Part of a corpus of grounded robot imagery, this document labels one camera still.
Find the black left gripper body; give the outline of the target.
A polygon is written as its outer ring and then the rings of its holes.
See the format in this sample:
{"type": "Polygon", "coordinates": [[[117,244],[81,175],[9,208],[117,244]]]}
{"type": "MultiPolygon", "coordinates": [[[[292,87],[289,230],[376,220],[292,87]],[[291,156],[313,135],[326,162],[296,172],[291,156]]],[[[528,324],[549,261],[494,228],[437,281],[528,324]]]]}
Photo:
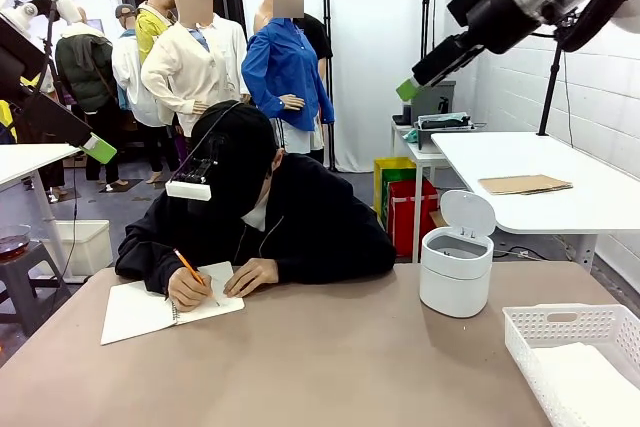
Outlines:
{"type": "Polygon", "coordinates": [[[4,16],[1,17],[1,97],[21,92],[21,79],[32,80],[42,70],[45,53],[4,16]]]}

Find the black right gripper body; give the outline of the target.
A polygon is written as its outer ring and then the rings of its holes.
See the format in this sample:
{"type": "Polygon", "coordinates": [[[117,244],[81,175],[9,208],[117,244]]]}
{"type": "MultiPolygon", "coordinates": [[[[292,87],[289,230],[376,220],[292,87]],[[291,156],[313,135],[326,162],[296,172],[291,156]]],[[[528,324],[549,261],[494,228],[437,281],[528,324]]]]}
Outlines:
{"type": "Polygon", "coordinates": [[[448,10],[467,28],[454,36],[456,46],[465,52],[480,47],[503,54],[540,26],[515,0],[451,0],[448,10]]]}

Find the person's right hand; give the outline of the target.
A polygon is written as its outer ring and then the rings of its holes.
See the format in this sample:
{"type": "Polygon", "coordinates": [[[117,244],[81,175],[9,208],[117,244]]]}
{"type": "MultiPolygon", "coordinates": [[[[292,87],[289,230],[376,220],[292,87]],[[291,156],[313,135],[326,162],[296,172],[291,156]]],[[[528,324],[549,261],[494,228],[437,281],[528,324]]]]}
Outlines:
{"type": "Polygon", "coordinates": [[[200,274],[198,281],[187,267],[181,267],[171,275],[167,293],[179,312],[192,311],[214,296],[211,277],[200,274]]]}

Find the person's left hand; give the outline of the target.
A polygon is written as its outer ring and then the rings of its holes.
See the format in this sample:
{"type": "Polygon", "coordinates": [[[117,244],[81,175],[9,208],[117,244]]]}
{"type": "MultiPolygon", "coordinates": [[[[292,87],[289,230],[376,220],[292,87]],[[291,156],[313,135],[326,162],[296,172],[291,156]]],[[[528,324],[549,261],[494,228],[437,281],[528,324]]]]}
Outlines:
{"type": "Polygon", "coordinates": [[[263,285],[279,282],[278,266],[273,259],[251,258],[225,284],[229,298],[244,298],[263,285]]]}

